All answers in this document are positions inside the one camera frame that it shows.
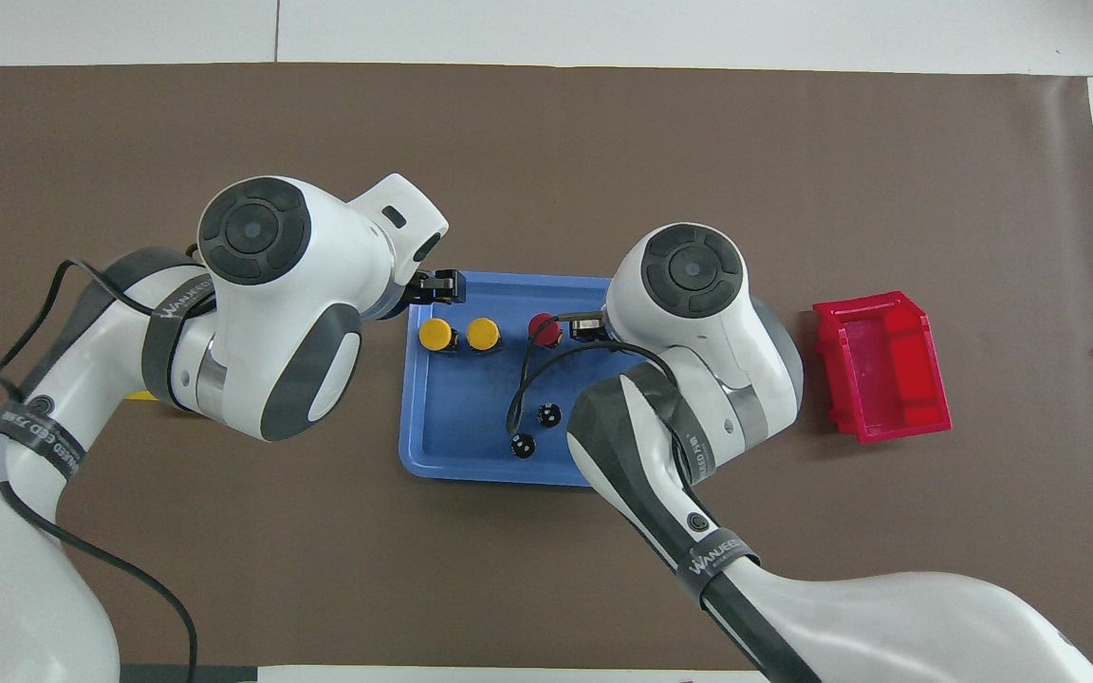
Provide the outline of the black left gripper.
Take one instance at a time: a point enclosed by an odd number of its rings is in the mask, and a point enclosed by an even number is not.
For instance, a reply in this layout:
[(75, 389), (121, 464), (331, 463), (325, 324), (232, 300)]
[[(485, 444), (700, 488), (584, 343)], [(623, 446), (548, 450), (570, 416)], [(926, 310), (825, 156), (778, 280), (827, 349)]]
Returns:
[(467, 276), (459, 269), (437, 269), (435, 275), (431, 271), (416, 271), (406, 287), (408, 305), (430, 305), (430, 303), (446, 305), (467, 302)]

